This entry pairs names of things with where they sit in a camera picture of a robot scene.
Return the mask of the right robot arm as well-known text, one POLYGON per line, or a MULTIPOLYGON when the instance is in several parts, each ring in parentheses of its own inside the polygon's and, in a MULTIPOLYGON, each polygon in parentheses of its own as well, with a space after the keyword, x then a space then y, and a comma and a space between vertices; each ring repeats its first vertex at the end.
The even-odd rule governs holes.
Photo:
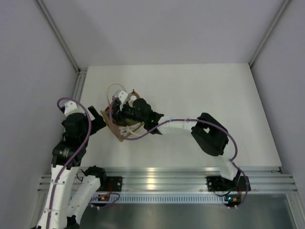
POLYGON ((147 134, 191 136, 204 153, 216 159, 219 167, 220 175, 207 177, 209 191, 250 191, 248 177, 234 163, 238 153, 236 141, 210 114, 202 113, 198 118, 170 118, 153 111, 142 98, 129 105, 115 97, 109 105, 109 116, 111 125, 123 124, 128 119, 143 124, 147 134))

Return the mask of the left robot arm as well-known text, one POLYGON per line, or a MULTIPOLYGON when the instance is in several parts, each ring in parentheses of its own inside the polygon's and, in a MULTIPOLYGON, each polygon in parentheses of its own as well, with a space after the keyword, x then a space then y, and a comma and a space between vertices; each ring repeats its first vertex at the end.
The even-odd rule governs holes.
POLYGON ((89 137, 106 123, 93 106, 82 111, 69 101, 61 110, 65 131, 52 152, 50 187, 37 229, 78 229, 93 194, 108 184, 105 169, 92 166, 84 171, 76 193, 71 193, 89 137))

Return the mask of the left aluminium frame post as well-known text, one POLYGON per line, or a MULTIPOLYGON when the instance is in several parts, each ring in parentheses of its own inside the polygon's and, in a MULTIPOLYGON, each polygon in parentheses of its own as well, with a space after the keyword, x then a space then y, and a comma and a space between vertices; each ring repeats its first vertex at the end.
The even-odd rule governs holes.
POLYGON ((34 2, 37 5, 37 7, 38 7, 39 11, 41 12, 41 14, 43 15, 43 17, 45 18, 47 24, 49 25, 52 33, 55 36, 55 38, 57 39, 62 51, 68 58, 69 63, 72 65, 73 69, 76 72, 76 80, 75 80, 75 83, 73 86, 73 91, 72 91, 71 96, 73 99, 80 101, 88 68, 81 68, 77 64, 75 58, 72 55, 72 52, 70 51, 70 48, 68 47, 67 42, 65 41, 62 33, 60 32, 58 26, 56 25, 45 2, 43 0, 35 0, 34 2))

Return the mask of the aluminium frame post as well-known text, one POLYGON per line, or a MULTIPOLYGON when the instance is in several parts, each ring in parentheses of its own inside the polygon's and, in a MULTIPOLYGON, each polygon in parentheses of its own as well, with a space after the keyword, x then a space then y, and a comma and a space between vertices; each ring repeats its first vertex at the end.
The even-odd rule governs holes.
POLYGON ((65 41, 62 33, 60 32, 58 26, 56 25, 45 2, 43 0, 35 0, 34 2, 37 5, 37 7, 38 7, 39 11, 41 12, 41 14, 43 15, 43 17, 45 18, 47 24, 49 25, 52 33, 55 36, 55 38, 57 39, 62 51, 68 58, 69 63, 72 65, 73 69, 76 72, 76 80, 75 80, 75 83, 73 86, 73 91, 72 91, 71 96, 73 99, 80 101, 88 68, 81 68, 77 64, 75 58, 72 55, 72 52, 70 51, 70 48, 68 47, 67 42, 65 41))
POLYGON ((258 60, 259 56, 261 55, 262 51, 264 50, 265 46, 271 39, 274 31, 276 30, 276 27, 280 23, 280 20, 282 19, 283 15, 289 8, 289 5, 291 4, 292 0, 282 0, 280 6, 276 10, 276 12, 273 14, 273 17, 268 24, 261 40, 259 41, 257 47, 254 50, 253 55, 251 56, 250 61, 248 62, 248 65, 250 69, 255 65, 256 61, 258 60))

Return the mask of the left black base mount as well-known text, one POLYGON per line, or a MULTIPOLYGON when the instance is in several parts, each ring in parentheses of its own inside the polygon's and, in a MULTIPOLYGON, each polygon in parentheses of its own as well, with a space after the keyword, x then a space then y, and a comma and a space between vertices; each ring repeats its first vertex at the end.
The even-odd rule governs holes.
POLYGON ((101 192, 121 192, 122 177, 106 177, 99 188, 101 192))

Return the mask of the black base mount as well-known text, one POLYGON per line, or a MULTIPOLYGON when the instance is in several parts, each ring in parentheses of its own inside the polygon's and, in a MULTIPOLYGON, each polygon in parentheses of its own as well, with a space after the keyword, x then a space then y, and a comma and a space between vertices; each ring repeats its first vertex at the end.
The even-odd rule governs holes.
POLYGON ((122 177, 106 177, 99 188, 101 192, 121 192, 122 177))
POLYGON ((208 176, 206 177, 207 188, 210 192, 227 191, 224 186, 223 180, 220 176, 208 176))

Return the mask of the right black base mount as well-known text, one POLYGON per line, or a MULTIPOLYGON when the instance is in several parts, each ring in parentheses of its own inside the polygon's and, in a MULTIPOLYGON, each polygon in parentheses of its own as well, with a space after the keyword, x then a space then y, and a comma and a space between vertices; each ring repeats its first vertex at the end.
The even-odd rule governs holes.
POLYGON ((208 176, 206 177, 207 188, 210 192, 227 191, 224 186, 223 180, 220 176, 208 176))

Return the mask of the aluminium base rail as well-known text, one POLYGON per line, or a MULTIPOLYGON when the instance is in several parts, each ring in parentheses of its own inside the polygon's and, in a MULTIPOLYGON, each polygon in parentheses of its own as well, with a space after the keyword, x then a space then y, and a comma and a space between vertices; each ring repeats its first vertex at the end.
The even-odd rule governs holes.
MULTIPOLYGON (((252 194, 296 193, 294 178, 279 167, 243 167, 252 194)), ((219 170, 206 168, 131 168, 106 169, 109 177, 122 177, 122 193, 136 194, 207 194, 207 177, 219 170)))

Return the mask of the right aluminium frame post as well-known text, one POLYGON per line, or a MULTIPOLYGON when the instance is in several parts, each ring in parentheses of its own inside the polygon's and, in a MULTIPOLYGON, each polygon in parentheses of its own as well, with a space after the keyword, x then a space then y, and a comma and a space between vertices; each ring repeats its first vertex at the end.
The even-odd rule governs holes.
POLYGON ((248 62, 248 65, 250 69, 255 65, 256 61, 258 60, 259 56, 261 55, 262 51, 264 50, 265 46, 271 39, 274 31, 276 30, 276 27, 280 23, 280 20, 282 19, 283 15, 289 8, 289 5, 291 4, 292 0, 282 0, 280 6, 276 10, 276 12, 273 14, 273 17, 268 24, 261 40, 259 41, 257 47, 254 50, 253 55, 251 56, 250 61, 248 62))

